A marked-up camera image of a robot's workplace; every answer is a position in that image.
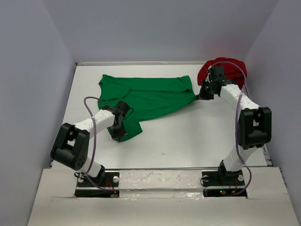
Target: screw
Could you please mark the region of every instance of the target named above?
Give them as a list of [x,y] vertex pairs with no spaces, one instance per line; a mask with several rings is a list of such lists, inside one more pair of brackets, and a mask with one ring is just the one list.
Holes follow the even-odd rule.
[[114,176],[114,177],[113,177],[113,182],[114,182],[114,183],[117,183],[117,182],[119,182],[119,177],[117,177],[117,176]]
[[239,181],[244,181],[244,176],[240,174],[240,175],[238,176],[238,180],[239,180]]

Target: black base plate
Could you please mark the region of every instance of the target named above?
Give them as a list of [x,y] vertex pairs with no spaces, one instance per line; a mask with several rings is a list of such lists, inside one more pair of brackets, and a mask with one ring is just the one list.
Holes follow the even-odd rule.
[[[104,180],[101,182],[99,185],[100,187],[107,187],[107,184],[105,181],[109,179],[111,182],[112,186],[114,188],[117,188],[119,186],[119,182],[114,183],[113,182],[113,177],[117,176],[119,177],[119,172],[106,172],[104,176]],[[76,185],[76,190],[75,190],[75,197],[78,198],[116,198],[119,197],[119,190],[116,190],[116,193],[114,193],[113,189],[111,190],[100,190],[100,189],[81,189],[81,188],[86,188],[86,187],[94,187],[90,181],[87,180],[87,178],[84,176],[84,181],[83,182],[78,182]]]
[[[229,195],[233,195],[232,191],[235,189],[204,189],[203,190],[203,196],[204,197],[230,197]],[[246,191],[243,191],[240,194],[236,194],[232,197],[247,197]]]
[[210,186],[234,186],[235,182],[237,183],[237,186],[244,186],[244,181],[239,181],[237,178],[227,178],[221,181],[218,177],[217,171],[203,171],[202,172],[202,179],[201,184],[204,187],[210,187]]

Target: cable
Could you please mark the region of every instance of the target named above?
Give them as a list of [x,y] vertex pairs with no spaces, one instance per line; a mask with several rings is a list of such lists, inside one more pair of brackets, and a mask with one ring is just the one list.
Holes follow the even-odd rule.
[[229,186],[229,188],[226,190],[226,192],[229,191],[229,189],[231,188],[231,186],[232,186],[232,182],[230,183],[230,186]]
[[247,93],[247,95],[249,95],[249,94],[248,94],[248,90],[247,90],[247,85],[246,85],[246,74],[245,74],[245,72],[243,71],[243,69],[241,69],[237,64],[232,63],[232,62],[230,62],[230,61],[220,61],[220,62],[216,62],[216,63],[212,64],[211,66],[213,67],[213,66],[218,65],[218,64],[220,64],[220,63],[222,63],[222,64],[230,64],[230,65],[233,65],[233,66],[235,66],[237,69],[240,70],[240,72],[243,74],[243,77],[244,77],[244,79],[245,79],[245,81],[244,81],[244,86],[245,86],[246,93]]
[[94,187],[97,187],[97,188],[100,189],[100,190],[108,191],[107,189],[104,189],[104,188],[98,186],[97,184],[95,184],[95,183],[92,181],[92,179],[90,178],[90,176],[88,175],[88,174],[89,174],[89,171],[90,171],[91,168],[92,168],[92,165],[93,165],[93,162],[94,162],[94,158],[95,158],[95,153],[96,153],[96,122],[95,122],[95,119],[94,119],[94,117],[93,117],[92,111],[90,110],[90,108],[89,108],[88,105],[87,105],[87,102],[86,102],[87,99],[96,99],[96,100],[100,101],[100,102],[105,106],[104,102],[103,102],[101,99],[98,99],[98,98],[96,98],[96,97],[85,97],[85,98],[84,98],[84,105],[85,105],[86,109],[88,110],[88,112],[89,112],[89,114],[90,114],[90,116],[91,116],[91,119],[92,119],[92,122],[93,122],[93,131],[94,131],[94,143],[93,143],[92,158],[91,158],[91,162],[90,162],[90,165],[89,165],[89,167],[88,167],[88,170],[86,171],[86,173],[85,173],[84,175],[87,177],[88,181],[89,181]]
[[[217,65],[217,64],[220,64],[220,63],[231,64],[231,65],[235,66],[236,68],[238,68],[240,70],[240,72],[244,76],[244,79],[245,79],[244,86],[245,86],[245,89],[247,90],[247,86],[246,86],[246,74],[244,73],[244,71],[237,64],[229,62],[229,61],[220,61],[220,62],[217,62],[217,63],[211,65],[211,66],[213,67],[214,65]],[[238,149],[238,112],[239,112],[240,101],[241,101],[242,96],[243,96],[243,93],[241,92],[240,95],[239,95],[239,98],[238,98],[238,102],[237,102],[237,106],[236,106],[236,111],[235,111],[235,147],[236,147],[236,153],[237,153],[237,155],[238,155],[241,163],[246,167],[246,169],[250,173],[250,178],[249,178],[249,181],[246,184],[246,186],[241,191],[239,191],[237,193],[234,193],[234,194],[231,194],[229,196],[234,196],[234,195],[238,195],[238,194],[243,193],[249,187],[249,185],[251,183],[251,180],[252,180],[252,172],[251,172],[250,168],[246,165],[246,163],[243,160],[243,158],[241,157],[241,155],[239,153],[239,149]]]
[[232,192],[233,194],[237,191],[237,183],[236,183],[236,180],[234,180],[234,183],[235,183],[235,190]]
[[111,184],[111,181],[108,178],[107,178],[107,181],[109,182],[109,184],[110,184],[111,188],[113,189],[114,193],[117,194],[116,190],[114,189],[114,187]]

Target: fabric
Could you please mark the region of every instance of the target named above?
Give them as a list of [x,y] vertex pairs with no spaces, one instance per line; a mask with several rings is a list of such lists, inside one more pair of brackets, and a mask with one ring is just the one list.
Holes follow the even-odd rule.
[[180,78],[115,78],[103,75],[99,82],[100,99],[109,106],[118,101],[126,102],[131,108],[123,120],[126,131],[123,141],[142,132],[139,122],[165,116],[189,105],[197,96],[192,91],[189,76]]
[[[215,60],[207,61],[204,64],[204,66],[201,68],[201,70],[198,73],[198,85],[199,86],[202,85],[202,80],[206,79],[208,76],[208,72],[207,72],[208,67],[210,67],[214,63],[220,62],[220,61],[229,61],[229,62],[235,63],[246,74],[246,65],[244,62],[236,60],[236,59],[232,59],[232,58],[219,57],[219,58],[216,58]],[[226,64],[226,63],[217,64],[216,66],[223,66],[227,79],[234,80],[240,89],[243,88],[245,79],[244,79],[243,74],[240,72],[240,70],[237,67],[235,67],[234,65],[231,65],[231,64]]]

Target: red wire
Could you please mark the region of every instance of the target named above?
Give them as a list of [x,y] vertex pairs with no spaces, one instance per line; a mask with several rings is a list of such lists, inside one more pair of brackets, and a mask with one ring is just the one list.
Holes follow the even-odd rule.
[[108,178],[107,178],[107,181],[108,181],[109,184],[111,185],[111,188],[113,188],[114,193],[117,194],[117,192],[115,191],[114,187],[112,186],[112,184],[111,184],[111,182],[110,182],[110,180],[109,180]]
[[110,193],[110,195],[111,195],[111,190],[110,190],[109,185],[108,185],[108,182],[107,182],[106,180],[105,180],[105,183],[106,183],[107,188],[108,188],[108,191],[109,191],[109,193]]
[[230,186],[229,186],[229,188],[227,189],[227,191],[231,188],[231,186],[232,186],[232,182],[230,183]]
[[234,180],[234,183],[235,183],[235,190],[234,190],[234,193],[235,193],[236,190],[237,190],[237,183],[236,183],[236,180]]

